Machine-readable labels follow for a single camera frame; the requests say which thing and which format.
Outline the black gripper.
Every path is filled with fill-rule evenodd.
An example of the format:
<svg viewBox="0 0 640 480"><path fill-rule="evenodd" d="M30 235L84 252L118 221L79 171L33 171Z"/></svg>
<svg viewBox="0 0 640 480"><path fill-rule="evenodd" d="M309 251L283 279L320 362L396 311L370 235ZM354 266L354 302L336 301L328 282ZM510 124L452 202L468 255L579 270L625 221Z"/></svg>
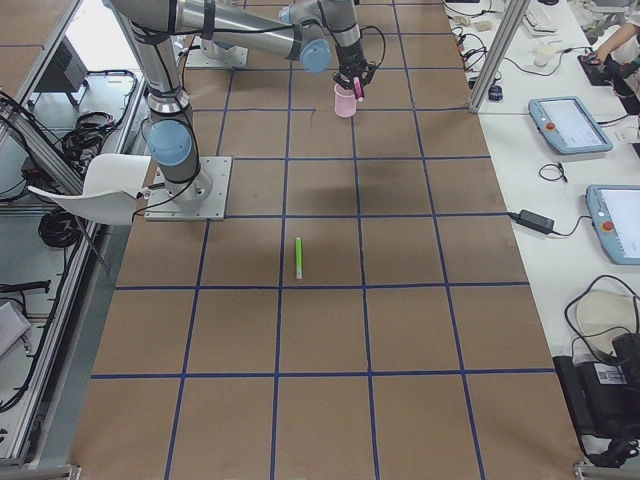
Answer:
<svg viewBox="0 0 640 480"><path fill-rule="evenodd" d="M363 51L361 43L353 43L350 46L336 44L335 51L338 58L339 70L333 75L336 85L343 90L350 91L352 79L356 76L360 78L358 83L358 98L365 98L365 88L371 82L377 66L369 62Z"/></svg>

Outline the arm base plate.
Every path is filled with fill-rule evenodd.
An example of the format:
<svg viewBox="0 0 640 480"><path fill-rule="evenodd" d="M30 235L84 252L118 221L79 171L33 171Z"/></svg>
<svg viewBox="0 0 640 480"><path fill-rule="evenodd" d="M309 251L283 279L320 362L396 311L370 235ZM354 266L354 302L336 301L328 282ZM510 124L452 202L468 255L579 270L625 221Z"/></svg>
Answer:
<svg viewBox="0 0 640 480"><path fill-rule="evenodd" d="M198 44L190 50L186 59L187 69L230 70L244 69L248 60L248 49L232 46L224 49L211 44L204 49Z"/></svg>
<svg viewBox="0 0 640 480"><path fill-rule="evenodd" d="M167 183L160 167L156 168L155 183L162 188L153 190L148 208L143 211L149 221L199 221L225 218L232 158L205 156L200 158L200 173L182 192L181 187Z"/></svg>

